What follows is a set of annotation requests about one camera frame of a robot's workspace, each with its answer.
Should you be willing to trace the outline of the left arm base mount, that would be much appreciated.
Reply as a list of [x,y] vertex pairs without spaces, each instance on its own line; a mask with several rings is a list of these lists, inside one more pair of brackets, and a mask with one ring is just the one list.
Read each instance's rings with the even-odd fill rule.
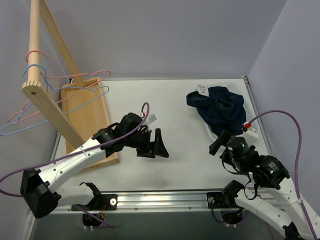
[[74,204],[73,212],[82,212],[82,223],[85,227],[110,228],[115,226],[106,222],[106,212],[115,211],[118,205],[118,195],[115,193],[101,193],[95,196],[87,205]]

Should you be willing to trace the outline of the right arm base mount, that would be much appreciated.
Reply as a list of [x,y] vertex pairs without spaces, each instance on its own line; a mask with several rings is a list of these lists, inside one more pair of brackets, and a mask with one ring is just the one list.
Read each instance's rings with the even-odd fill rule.
[[238,206],[234,199],[230,199],[221,191],[207,192],[206,200],[214,220],[226,227],[236,228],[249,216],[247,210]]

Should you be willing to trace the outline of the pink wire hanger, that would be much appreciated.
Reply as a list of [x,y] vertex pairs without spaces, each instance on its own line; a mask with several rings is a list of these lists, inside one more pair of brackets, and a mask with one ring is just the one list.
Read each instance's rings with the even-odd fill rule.
[[[42,55],[44,55],[44,56],[46,56],[46,57],[49,57],[46,53],[44,53],[44,52],[42,52],[42,51],[40,51],[40,50],[30,50],[30,51],[28,51],[28,52],[26,53],[26,55],[25,55],[25,60],[26,60],[27,63],[29,63],[29,55],[30,55],[31,53],[39,53],[39,54],[42,54]],[[100,83],[101,81],[109,78],[109,77],[111,76],[111,72],[110,72],[109,70],[107,70],[107,69],[104,69],[104,70],[96,71],[96,72],[94,72],[94,73],[78,73],[78,74],[72,74],[72,75],[46,77],[46,79],[48,79],[48,80],[53,80],[53,79],[64,79],[64,78],[71,79],[71,78],[72,78],[72,79],[74,80],[74,82],[75,82],[75,77],[79,77],[79,76],[94,76],[94,75],[96,75],[96,74],[104,73],[104,72],[107,72],[107,73],[108,73],[108,76],[106,76],[106,77],[103,78],[103,79],[98,80],[96,83],[93,83],[92,85],[89,86],[89,87],[91,87],[91,86],[93,86],[94,84],[98,84],[98,83]],[[67,100],[68,98],[71,98],[72,96],[80,93],[81,91],[82,91],[82,90],[80,90],[79,92],[76,92],[76,93],[72,94],[71,96],[62,98],[60,101],[57,101],[56,104],[61,103],[61,102],[63,102],[64,100]],[[25,110],[27,110],[27,105],[28,105],[29,103],[31,103],[31,102],[30,102],[30,101],[26,102],[26,103],[24,104],[24,106],[23,106],[23,109],[22,109],[21,111],[16,112],[14,115],[12,115],[12,116],[7,120],[7,123],[8,123],[8,124],[10,124],[10,123],[16,124],[16,123],[13,123],[13,121],[11,122],[10,120],[13,119],[13,118],[14,118],[16,115],[18,115],[18,114],[23,115],[23,114],[24,114],[23,112],[24,112]],[[24,120],[27,120],[27,119],[29,119],[29,118],[31,118],[31,117],[33,117],[33,116],[36,116],[36,115],[39,114],[39,113],[40,113],[40,111],[37,111],[37,112],[35,112],[35,113],[33,113],[33,114],[31,114],[31,115],[23,118],[22,120],[17,120],[17,123],[22,122],[22,121],[24,121]]]

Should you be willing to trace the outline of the dark navy garment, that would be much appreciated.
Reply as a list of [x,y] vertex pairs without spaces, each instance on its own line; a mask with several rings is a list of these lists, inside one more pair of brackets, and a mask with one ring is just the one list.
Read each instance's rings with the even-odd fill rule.
[[190,92],[186,96],[186,104],[196,108],[215,135],[219,136],[223,131],[234,136],[241,135],[242,125],[247,121],[243,96],[230,92],[224,86],[209,87],[208,94]]

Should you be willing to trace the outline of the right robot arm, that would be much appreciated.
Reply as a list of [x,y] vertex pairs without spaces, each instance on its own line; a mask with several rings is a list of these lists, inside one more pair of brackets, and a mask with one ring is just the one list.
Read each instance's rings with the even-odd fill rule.
[[260,155],[243,136],[223,131],[209,146],[209,154],[220,155],[223,165],[230,165],[233,175],[245,176],[253,185],[232,180],[221,191],[222,203],[248,210],[277,230],[287,240],[318,240],[320,216],[298,194],[288,170],[275,157]]

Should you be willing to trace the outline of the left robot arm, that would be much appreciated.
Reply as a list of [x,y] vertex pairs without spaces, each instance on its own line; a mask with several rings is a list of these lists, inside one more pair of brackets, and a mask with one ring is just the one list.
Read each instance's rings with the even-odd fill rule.
[[63,184],[90,165],[125,147],[135,149],[138,157],[168,158],[161,129],[155,129],[155,139],[151,140],[152,132],[142,122],[139,115],[130,112],[120,122],[100,129],[64,159],[37,169],[24,170],[20,193],[34,217],[43,218],[62,206],[71,206],[74,211],[95,211],[103,204],[111,206],[110,200],[92,182],[71,187],[64,187]]

